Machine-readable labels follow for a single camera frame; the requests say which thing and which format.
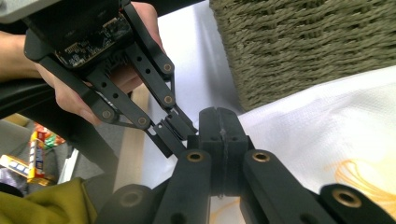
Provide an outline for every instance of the mounting hole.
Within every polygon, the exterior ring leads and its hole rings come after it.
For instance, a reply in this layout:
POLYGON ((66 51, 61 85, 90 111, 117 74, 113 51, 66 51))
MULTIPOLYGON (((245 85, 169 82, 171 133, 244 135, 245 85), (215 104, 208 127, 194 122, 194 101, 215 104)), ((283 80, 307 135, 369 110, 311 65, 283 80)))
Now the mounting hole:
POLYGON ((187 223, 186 216, 184 216, 181 213, 174 213, 171 216, 171 224, 186 224, 186 223, 187 223))
POLYGON ((304 224, 319 224, 318 220, 312 216, 311 214, 301 214, 300 215, 300 220, 304 224))
POLYGON ((253 159, 259 162, 267 162, 270 160, 270 156, 264 152, 253 153, 253 159))
POLYGON ((204 159, 204 155, 200 152, 192 152, 187 155, 188 161, 198 162, 204 159))
POLYGON ((359 197, 356 196, 356 194, 354 194, 353 192, 347 189, 334 189, 332 191, 332 196, 337 202, 347 207, 352 207, 352 208, 361 207, 361 199, 359 199, 359 197))
POLYGON ((142 202, 143 199, 143 191, 129 191, 124 193, 120 197, 120 204, 123 207, 133 207, 142 202))

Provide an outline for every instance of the yellow pattern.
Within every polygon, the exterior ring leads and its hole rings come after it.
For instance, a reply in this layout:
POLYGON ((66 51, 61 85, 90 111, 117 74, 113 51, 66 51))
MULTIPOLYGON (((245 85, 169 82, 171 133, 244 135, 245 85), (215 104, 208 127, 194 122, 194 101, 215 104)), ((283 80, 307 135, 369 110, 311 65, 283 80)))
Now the yellow pattern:
POLYGON ((221 213, 225 212, 225 210, 227 210, 228 208, 230 208, 230 207, 232 207, 234 205, 238 205, 240 203, 240 201, 241 201, 240 199, 237 199, 237 200, 235 200, 233 202, 225 204, 220 209, 218 209, 216 212, 212 212, 210 214, 209 224, 215 224, 216 220, 221 215, 221 213))
POLYGON ((372 163, 363 160, 345 160, 337 166, 334 177, 338 183, 344 182, 349 186, 360 190, 364 195, 366 195, 366 197, 380 205, 396 219, 396 194, 372 184, 367 180, 367 177, 364 177, 361 173, 362 166, 368 166, 373 170, 379 171, 379 174, 389 174, 388 178, 384 178, 385 180, 382 181, 390 181, 392 179, 390 174, 395 174, 395 170, 391 168, 391 166, 387 166, 383 161, 379 164, 381 165, 373 165, 372 163))

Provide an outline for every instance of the hand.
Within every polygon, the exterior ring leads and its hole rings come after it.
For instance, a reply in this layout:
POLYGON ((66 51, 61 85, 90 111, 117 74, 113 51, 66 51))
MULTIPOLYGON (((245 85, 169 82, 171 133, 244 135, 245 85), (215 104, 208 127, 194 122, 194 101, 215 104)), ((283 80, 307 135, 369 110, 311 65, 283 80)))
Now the hand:
MULTIPOLYGON (((151 37, 162 48, 162 41, 159 35, 157 12, 152 5, 146 3, 132 3, 143 23, 146 25, 151 37)), ((91 109, 82 101, 78 94, 70 87, 64 84, 59 78, 50 73, 40 64, 35 65, 37 71, 44 78, 44 80, 55 89, 56 102, 60 108, 68 112, 77 114, 92 124, 99 124, 100 120, 97 118, 91 109)), ((138 87, 142 81, 131 66, 123 66, 111 75, 111 80, 122 91, 130 92, 138 87)))

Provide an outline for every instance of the black bracket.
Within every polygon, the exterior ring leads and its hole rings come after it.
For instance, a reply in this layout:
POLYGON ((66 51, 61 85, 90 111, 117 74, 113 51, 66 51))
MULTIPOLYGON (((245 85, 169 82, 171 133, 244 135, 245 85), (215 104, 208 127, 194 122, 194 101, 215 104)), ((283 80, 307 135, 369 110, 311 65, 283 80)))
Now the black bracket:
POLYGON ((172 177, 155 189, 120 189, 96 223, 204 224, 210 198, 219 195, 241 198, 247 224, 396 223, 353 188, 324 186, 319 195, 305 189, 274 154, 254 149, 230 110, 203 110, 199 133, 189 138, 172 177))

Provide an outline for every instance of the screw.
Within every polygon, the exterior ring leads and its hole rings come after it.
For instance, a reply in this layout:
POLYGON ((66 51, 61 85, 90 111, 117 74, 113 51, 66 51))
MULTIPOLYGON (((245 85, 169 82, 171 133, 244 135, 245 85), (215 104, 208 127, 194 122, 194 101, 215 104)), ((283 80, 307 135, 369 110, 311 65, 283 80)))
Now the screw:
POLYGON ((140 125, 144 125, 147 121, 145 118, 140 118, 137 122, 139 122, 140 125))
POLYGON ((166 72, 169 72, 169 71, 172 70, 172 65, 170 65, 169 63, 166 63, 166 64, 163 65, 163 69, 164 69, 166 72))
POLYGON ((165 102, 167 103, 167 104, 171 104, 172 102, 173 102, 173 99, 172 99, 172 97, 170 97, 170 96, 165 96, 165 102))
POLYGON ((102 113, 102 117, 103 117, 104 119, 109 119, 109 118, 111 117, 111 112, 108 111, 108 110, 105 110, 105 111, 102 113))

